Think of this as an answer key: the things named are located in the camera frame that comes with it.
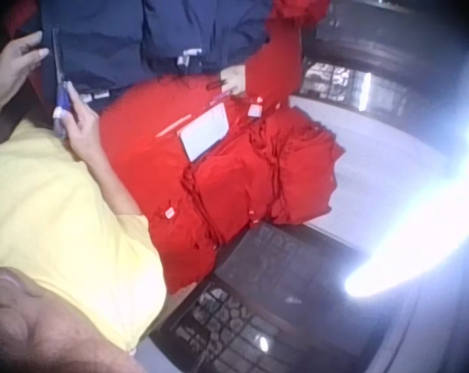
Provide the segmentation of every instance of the navy blue fabric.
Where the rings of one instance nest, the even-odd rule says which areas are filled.
[[[144,0],[143,6],[146,57],[176,58],[197,48],[209,51],[217,0]]]
[[[65,78],[80,93],[109,90],[92,101],[104,109],[128,87],[166,73],[216,73],[239,64],[268,41],[272,0],[41,0],[42,44],[59,29]],[[185,51],[201,49],[189,65]],[[41,68],[48,103],[56,97],[54,56]]]
[[[272,0],[144,0],[144,3],[147,9],[144,54],[152,70],[159,73],[217,72],[245,61],[268,41],[265,22]],[[176,21],[185,26],[177,29]],[[202,53],[190,57],[188,66],[177,64],[177,58],[191,48],[201,48]]]
[[[45,47],[59,28],[65,78],[80,93],[110,90],[110,98],[90,103],[102,110],[122,91],[156,76],[141,56],[142,0],[44,0],[40,16]],[[42,64],[42,86],[49,103],[56,97],[54,56]]]

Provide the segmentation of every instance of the yellow shirt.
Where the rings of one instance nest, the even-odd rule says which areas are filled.
[[[116,216],[85,163],[27,121],[0,145],[0,267],[70,302],[123,350],[166,295],[146,218]]]

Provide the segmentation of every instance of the scissors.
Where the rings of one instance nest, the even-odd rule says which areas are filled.
[[[61,122],[63,110],[70,110],[70,99],[68,97],[67,82],[65,73],[61,67],[61,52],[58,39],[59,29],[53,29],[53,52],[54,66],[56,67],[56,107],[53,112],[54,134],[61,140],[66,138],[66,128]]]

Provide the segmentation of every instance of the bright light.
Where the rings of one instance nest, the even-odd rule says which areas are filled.
[[[258,338],[258,343],[260,344],[260,349],[267,353],[268,352],[268,340],[264,336]]]
[[[347,279],[345,289],[351,296],[366,297],[392,288],[431,270],[468,236],[469,154],[459,179],[425,191],[372,259]]]
[[[370,72],[368,72],[366,76],[364,76],[364,80],[362,81],[362,87],[360,89],[359,111],[364,111],[365,109],[367,109],[372,80],[373,76]]]

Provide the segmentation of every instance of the finger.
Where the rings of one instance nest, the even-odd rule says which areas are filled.
[[[77,116],[80,118],[87,117],[89,115],[89,107],[82,101],[79,94],[75,90],[72,82],[68,82],[67,84],[68,95],[72,100],[73,109],[77,113]]]
[[[75,118],[72,113],[69,111],[63,110],[63,113],[61,114],[61,122],[65,125],[69,138],[73,138],[77,134],[80,134],[80,128],[77,125],[77,122],[75,122]]]
[[[35,65],[45,59],[48,54],[49,50],[47,48],[37,49],[35,51],[24,54],[22,57],[18,58],[19,68],[33,70]]]
[[[40,41],[42,40],[42,31],[37,31],[35,33],[31,33],[26,37],[20,37],[13,41],[13,43],[22,51],[27,52],[29,49],[36,47],[39,45]]]

